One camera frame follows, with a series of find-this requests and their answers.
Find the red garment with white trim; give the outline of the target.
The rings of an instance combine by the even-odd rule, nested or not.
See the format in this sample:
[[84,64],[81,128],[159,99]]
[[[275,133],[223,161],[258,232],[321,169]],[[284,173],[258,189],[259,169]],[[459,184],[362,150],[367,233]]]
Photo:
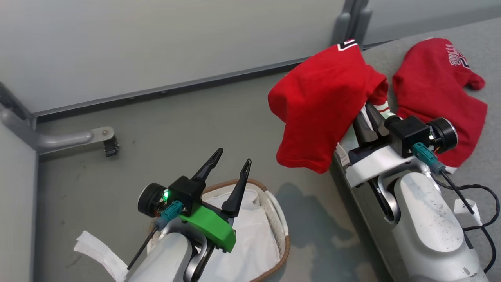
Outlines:
[[391,115],[388,89],[387,77],[365,62],[355,39],[306,59],[268,94],[270,110],[285,123],[277,162],[325,173],[367,102],[383,117]]

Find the wicker laundry basket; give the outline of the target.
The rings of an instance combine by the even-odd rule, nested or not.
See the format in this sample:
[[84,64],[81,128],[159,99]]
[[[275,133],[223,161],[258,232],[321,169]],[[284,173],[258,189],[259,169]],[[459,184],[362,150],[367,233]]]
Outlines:
[[289,256],[285,215],[253,179],[209,188],[187,177],[168,188],[153,183],[138,209],[155,220],[129,282],[261,282]]

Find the red jersey with print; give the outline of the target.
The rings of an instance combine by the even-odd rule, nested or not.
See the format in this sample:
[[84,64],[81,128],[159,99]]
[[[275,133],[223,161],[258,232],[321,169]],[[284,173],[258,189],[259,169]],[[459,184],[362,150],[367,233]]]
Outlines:
[[393,76],[397,116],[416,116],[424,123],[442,117],[456,129],[458,145],[438,156],[450,173],[474,152],[487,117],[487,104],[468,95],[466,87],[481,90],[485,80],[445,38],[415,44]]

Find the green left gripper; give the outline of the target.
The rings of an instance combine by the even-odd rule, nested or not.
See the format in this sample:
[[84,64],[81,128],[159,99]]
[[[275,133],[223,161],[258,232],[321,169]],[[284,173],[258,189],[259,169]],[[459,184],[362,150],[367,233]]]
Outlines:
[[[218,165],[223,152],[223,148],[218,148],[195,175],[191,177],[191,180],[205,182],[212,169]],[[239,179],[233,191],[221,206],[222,212],[228,218],[236,218],[239,215],[251,166],[252,160],[247,159],[240,171]],[[212,241],[218,248],[225,252],[233,251],[236,244],[236,233],[233,227],[211,209],[200,206],[196,211],[191,213],[191,216],[180,214],[179,217],[201,232],[202,235]]]

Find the grey double partition post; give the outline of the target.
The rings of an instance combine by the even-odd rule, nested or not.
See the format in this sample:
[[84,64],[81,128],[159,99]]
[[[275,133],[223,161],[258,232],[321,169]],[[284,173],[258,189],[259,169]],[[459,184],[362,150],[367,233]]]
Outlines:
[[363,46],[363,39],[372,16],[372,9],[368,6],[369,1],[344,0],[342,11],[333,27],[331,46],[348,39],[355,39],[359,46]]

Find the black caster wheel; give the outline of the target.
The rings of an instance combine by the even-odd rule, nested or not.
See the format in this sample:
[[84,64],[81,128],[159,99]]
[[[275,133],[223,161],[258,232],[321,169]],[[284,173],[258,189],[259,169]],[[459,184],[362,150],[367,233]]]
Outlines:
[[118,155],[118,152],[120,150],[120,144],[118,143],[116,136],[103,141],[103,147],[106,157]]

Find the grey single partition post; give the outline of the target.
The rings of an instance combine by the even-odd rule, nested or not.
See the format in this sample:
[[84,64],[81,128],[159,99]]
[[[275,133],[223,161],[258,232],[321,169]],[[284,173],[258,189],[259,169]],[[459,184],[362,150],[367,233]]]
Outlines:
[[0,104],[11,110],[21,120],[31,120],[33,115],[23,106],[11,91],[0,81]]

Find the white fabric strip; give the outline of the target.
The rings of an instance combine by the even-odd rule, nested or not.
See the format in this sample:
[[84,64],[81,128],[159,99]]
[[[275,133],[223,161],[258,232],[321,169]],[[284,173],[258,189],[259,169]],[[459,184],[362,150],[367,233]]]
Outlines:
[[74,251],[87,255],[99,264],[102,264],[115,282],[125,282],[127,274],[129,273],[125,262],[106,244],[102,243],[102,241],[89,232],[83,231],[76,239]]

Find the grey fabric sofa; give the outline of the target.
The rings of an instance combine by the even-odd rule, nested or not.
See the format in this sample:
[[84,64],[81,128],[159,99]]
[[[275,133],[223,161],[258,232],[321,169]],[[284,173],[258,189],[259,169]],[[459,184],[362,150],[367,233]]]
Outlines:
[[[363,55],[376,70],[391,77],[408,50],[429,38],[449,39],[486,82],[480,91],[467,90],[469,95],[487,104],[487,119],[474,153],[451,178],[457,184],[489,187],[501,200],[501,17],[382,43],[365,50]],[[349,188],[338,157],[330,172],[363,246],[369,249],[369,273],[373,277],[365,277],[363,282],[407,282],[407,271],[391,227],[369,186]]]

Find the white basket liner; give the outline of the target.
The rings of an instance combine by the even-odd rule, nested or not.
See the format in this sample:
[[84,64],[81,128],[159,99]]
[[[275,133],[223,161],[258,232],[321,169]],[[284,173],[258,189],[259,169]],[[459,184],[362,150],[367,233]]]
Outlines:
[[[285,264],[290,251],[286,218],[260,182],[248,180],[233,229],[237,237],[233,251],[214,250],[198,282],[261,282]],[[148,252],[161,237],[153,237]]]

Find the grey partition bottom rail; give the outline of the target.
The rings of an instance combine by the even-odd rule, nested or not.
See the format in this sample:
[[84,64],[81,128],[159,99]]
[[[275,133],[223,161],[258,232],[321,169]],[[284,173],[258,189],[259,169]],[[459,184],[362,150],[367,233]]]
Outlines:
[[172,84],[164,87],[157,87],[147,90],[136,91],[128,94],[121,94],[112,96],[110,98],[101,98],[93,101],[77,103],[69,105],[66,107],[58,107],[49,110],[37,111],[32,113],[34,117],[49,116],[54,114],[59,114],[62,112],[79,111],[80,109],[92,108],[92,107],[114,107],[116,104],[122,101],[135,100],[137,98],[151,98],[154,95],[172,95],[184,92],[194,91],[197,88],[206,87],[217,87],[219,85],[225,85],[228,83],[235,83],[240,80],[254,79],[261,76],[272,75],[275,73],[284,72],[294,68],[300,63],[304,62],[308,57],[288,60],[285,62],[274,63],[270,65],[265,65],[261,67],[255,67],[246,70],[240,70],[236,72],[230,72],[227,74],[211,76],[203,79],[196,79],[193,81]]

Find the grey partition support foot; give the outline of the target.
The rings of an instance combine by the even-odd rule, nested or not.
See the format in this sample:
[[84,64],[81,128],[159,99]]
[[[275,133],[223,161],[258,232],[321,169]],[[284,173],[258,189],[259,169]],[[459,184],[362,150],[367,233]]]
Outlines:
[[0,104],[0,150],[10,150],[20,143],[19,149],[27,146],[40,155],[58,152],[94,143],[103,143],[116,136],[113,127],[105,126],[67,134],[43,134],[36,129],[36,117],[21,120],[11,110]]

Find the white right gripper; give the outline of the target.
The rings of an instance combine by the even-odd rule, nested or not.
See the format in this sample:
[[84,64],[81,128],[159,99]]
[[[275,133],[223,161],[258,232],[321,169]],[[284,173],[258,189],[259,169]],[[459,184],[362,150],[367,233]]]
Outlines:
[[[373,104],[366,104],[366,113],[368,116],[358,113],[353,123],[353,129],[359,145],[376,141],[377,135],[389,135],[389,131],[385,127],[386,119]],[[398,173],[401,170],[422,172],[422,163],[414,156],[402,158],[393,148],[386,146],[372,152],[367,157],[346,168],[345,178],[349,187],[352,188],[379,175]]]

